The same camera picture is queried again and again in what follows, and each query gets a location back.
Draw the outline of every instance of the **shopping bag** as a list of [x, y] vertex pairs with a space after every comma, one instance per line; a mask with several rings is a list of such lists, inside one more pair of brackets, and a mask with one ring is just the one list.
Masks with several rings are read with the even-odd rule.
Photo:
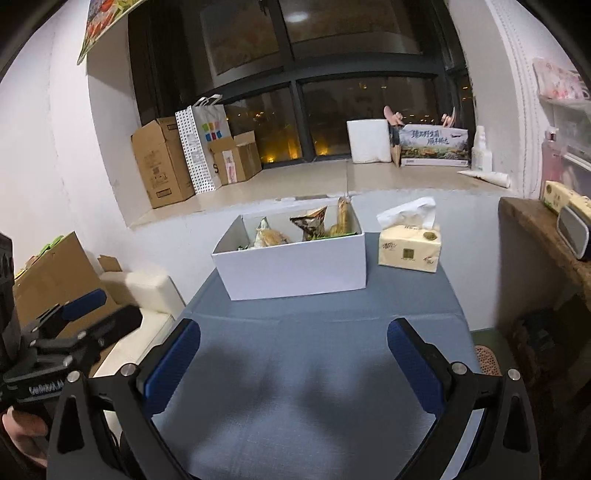
[[199, 130], [199, 137], [205, 143], [231, 135], [226, 110], [223, 105], [218, 104], [221, 99], [221, 95], [202, 97], [193, 105], [193, 115]]

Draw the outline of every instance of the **window sill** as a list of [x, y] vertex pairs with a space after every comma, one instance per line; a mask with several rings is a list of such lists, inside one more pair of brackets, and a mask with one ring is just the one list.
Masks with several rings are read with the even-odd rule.
[[350, 160], [322, 161], [269, 168], [248, 181], [225, 185], [184, 202], [160, 207], [142, 215], [131, 228], [193, 213], [247, 205], [256, 202], [307, 200], [357, 195], [376, 190], [478, 190], [505, 192], [484, 181], [458, 175], [456, 167], [402, 167], [393, 163], [354, 164]]

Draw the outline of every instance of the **poster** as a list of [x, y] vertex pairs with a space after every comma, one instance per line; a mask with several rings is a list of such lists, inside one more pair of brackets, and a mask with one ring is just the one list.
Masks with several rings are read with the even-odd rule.
[[405, 125], [400, 131], [402, 158], [470, 160], [468, 130], [440, 125]]
[[82, 50], [78, 57], [78, 65], [99, 38], [120, 18], [127, 15], [145, 0], [90, 0], [88, 20]]

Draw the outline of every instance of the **table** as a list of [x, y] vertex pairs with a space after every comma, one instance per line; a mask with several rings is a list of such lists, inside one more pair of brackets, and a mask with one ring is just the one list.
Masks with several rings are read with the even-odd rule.
[[513, 218], [548, 252], [550, 258], [579, 286], [591, 310], [591, 262], [577, 260], [556, 230], [557, 216], [539, 200], [503, 197], [499, 212]]
[[[179, 462], [203, 480], [395, 478], [433, 423], [386, 340], [405, 316], [450, 361], [479, 372], [457, 298], [429, 274], [377, 264], [366, 234], [367, 288], [230, 301], [213, 272], [183, 316], [201, 347], [167, 409], [154, 417]], [[443, 478], [459, 471], [474, 412]]]

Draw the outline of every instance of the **blue gripper pad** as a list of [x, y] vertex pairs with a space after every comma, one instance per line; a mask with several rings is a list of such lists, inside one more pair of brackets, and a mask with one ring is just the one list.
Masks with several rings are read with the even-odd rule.
[[61, 311], [61, 317], [67, 322], [73, 322], [84, 315], [102, 307], [107, 301], [107, 294], [100, 288], [82, 295], [79, 299], [66, 303]]
[[139, 388], [144, 394], [144, 413], [148, 417], [164, 411], [195, 357], [200, 342], [199, 324], [184, 319], [162, 345], [150, 350], [148, 356], [154, 353], [152, 358], [147, 356], [142, 361], [140, 369], [145, 369], [150, 360], [158, 361], [156, 365], [147, 367], [151, 373]]
[[[405, 331], [402, 321], [410, 329]], [[388, 347], [424, 411], [439, 418], [445, 409], [444, 388], [415, 342], [426, 345], [405, 319], [388, 325]]]

